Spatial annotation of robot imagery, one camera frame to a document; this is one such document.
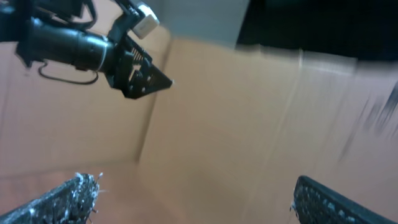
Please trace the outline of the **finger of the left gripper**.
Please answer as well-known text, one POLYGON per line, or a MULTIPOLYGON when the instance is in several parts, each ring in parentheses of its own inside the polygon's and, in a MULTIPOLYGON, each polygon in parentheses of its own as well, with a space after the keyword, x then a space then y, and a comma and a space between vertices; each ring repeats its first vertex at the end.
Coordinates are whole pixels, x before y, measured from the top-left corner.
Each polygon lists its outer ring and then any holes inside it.
POLYGON ((173 81, 153 64, 142 65, 135 70, 128 84, 127 97, 131 99, 142 98, 157 91, 169 89, 173 81))

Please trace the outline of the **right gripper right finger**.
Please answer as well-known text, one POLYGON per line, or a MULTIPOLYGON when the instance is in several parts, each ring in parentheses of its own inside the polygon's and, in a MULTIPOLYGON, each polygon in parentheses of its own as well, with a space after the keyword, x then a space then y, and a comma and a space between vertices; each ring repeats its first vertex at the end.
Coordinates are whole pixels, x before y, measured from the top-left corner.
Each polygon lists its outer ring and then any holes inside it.
POLYGON ((396 224, 312 178, 301 175, 290 208, 300 223, 396 224))

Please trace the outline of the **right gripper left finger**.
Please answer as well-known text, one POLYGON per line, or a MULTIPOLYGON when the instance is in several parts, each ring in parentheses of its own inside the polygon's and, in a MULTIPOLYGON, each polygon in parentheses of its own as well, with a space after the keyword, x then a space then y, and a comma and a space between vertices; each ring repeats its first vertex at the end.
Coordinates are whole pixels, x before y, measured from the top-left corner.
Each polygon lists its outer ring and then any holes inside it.
POLYGON ((1 224, 86 223, 95 211, 100 185, 91 174, 74 178, 1 215, 1 224))

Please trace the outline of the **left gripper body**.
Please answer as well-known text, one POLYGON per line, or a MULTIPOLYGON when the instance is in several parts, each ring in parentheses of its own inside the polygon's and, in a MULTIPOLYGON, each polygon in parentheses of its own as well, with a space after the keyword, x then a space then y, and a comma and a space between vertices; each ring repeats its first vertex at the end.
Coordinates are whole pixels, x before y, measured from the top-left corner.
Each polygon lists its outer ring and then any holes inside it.
POLYGON ((110 87, 125 98, 136 100, 155 92, 152 57, 127 34, 116 46, 114 65, 105 76, 110 87))

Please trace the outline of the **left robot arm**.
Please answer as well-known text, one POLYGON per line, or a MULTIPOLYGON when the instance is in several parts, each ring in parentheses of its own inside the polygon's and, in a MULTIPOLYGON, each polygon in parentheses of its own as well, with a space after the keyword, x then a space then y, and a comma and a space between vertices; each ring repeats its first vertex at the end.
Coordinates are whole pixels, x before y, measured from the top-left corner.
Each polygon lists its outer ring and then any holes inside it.
POLYGON ((138 99, 168 89, 173 81, 131 37, 145 38, 158 25, 143 2, 117 0, 121 15, 107 35, 89 31, 98 19, 93 1, 1 1, 1 42, 15 42, 25 67, 49 61, 103 73, 109 86, 138 99))

